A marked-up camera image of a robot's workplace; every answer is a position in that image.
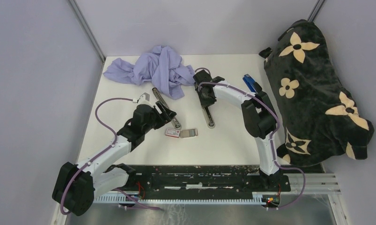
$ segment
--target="floral pattern pillow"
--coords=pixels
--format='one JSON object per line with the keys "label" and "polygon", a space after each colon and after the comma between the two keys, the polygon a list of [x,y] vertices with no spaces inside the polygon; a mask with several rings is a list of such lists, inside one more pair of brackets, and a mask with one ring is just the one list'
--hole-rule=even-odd
{"label": "floral pattern pillow", "polygon": [[260,52],[286,134],[278,156],[299,166],[343,154],[366,159],[374,127],[339,81],[322,32],[300,20],[278,41]]}

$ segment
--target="white wall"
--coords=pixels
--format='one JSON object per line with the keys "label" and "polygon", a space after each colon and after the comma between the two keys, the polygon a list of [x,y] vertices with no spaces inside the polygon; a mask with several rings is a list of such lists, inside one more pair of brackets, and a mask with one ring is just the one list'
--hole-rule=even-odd
{"label": "white wall", "polygon": [[46,225],[101,62],[66,0],[0,0],[0,225]]}
{"label": "white wall", "polygon": [[258,53],[316,0],[77,0],[106,56],[155,45],[180,54]]}
{"label": "white wall", "polygon": [[325,166],[337,175],[353,225],[376,225],[376,0],[329,0],[316,24],[342,84],[375,127],[368,159],[333,157]]}

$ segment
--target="crumpled purple shirt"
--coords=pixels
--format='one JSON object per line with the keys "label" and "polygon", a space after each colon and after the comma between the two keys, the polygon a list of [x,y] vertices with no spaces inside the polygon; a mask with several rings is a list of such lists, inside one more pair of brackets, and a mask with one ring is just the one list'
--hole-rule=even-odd
{"label": "crumpled purple shirt", "polygon": [[182,65],[182,57],[169,46],[155,46],[151,53],[142,54],[135,65],[122,59],[112,62],[103,74],[106,78],[119,83],[141,85],[151,81],[158,90],[172,99],[184,96],[181,84],[194,85],[192,66]]}

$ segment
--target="black metal bar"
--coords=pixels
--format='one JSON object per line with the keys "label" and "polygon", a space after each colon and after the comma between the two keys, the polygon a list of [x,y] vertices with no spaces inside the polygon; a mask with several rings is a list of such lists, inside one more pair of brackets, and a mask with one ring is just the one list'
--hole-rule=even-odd
{"label": "black metal bar", "polygon": [[309,22],[313,22],[317,15],[319,14],[319,11],[321,10],[321,8],[323,7],[325,3],[325,0],[317,0],[315,6],[313,7],[309,17],[308,17],[308,21]]}
{"label": "black metal bar", "polygon": [[77,20],[80,23],[80,26],[83,28],[84,32],[86,33],[87,37],[90,39],[91,44],[94,47],[94,50],[96,51],[98,57],[100,58],[102,63],[105,63],[105,55],[103,54],[103,51],[101,50],[96,38],[94,37],[93,32],[91,31],[90,27],[87,24],[86,19],[84,18],[83,14],[81,13],[81,10],[79,6],[77,5],[75,0],[67,0],[69,3],[69,6],[71,7],[72,11],[74,12]]}

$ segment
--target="gray floor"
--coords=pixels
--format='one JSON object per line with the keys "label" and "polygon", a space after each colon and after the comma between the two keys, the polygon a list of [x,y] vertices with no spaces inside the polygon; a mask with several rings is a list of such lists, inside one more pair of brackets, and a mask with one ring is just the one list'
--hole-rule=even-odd
{"label": "gray floor", "polygon": [[[282,196],[281,204],[295,196]],[[113,204],[93,204],[70,225],[335,225],[326,195],[304,195],[286,209],[266,211],[244,205],[156,205],[165,211],[128,210]]]}

